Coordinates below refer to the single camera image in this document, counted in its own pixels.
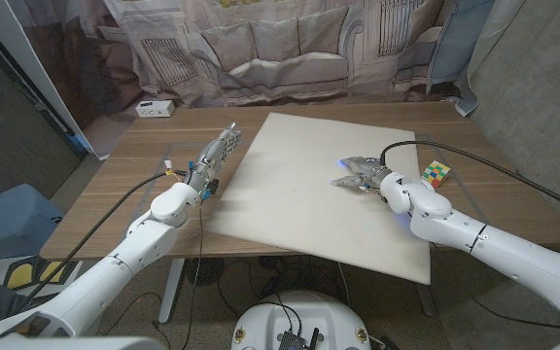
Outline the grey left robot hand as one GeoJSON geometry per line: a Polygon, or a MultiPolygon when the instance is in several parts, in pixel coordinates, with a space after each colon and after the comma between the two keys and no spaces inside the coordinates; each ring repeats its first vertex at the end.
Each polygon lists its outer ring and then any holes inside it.
{"type": "Polygon", "coordinates": [[[241,131],[232,122],[220,135],[207,144],[184,177],[183,183],[199,193],[204,192],[211,181],[223,168],[227,157],[240,142],[241,131]]]}

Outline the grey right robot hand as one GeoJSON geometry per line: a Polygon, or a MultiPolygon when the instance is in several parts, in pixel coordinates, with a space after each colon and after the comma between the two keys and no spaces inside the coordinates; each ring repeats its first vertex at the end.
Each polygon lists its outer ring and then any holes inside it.
{"type": "Polygon", "coordinates": [[[376,157],[346,157],[339,161],[352,174],[331,181],[332,186],[356,188],[364,192],[377,192],[382,181],[392,171],[376,157]]]}

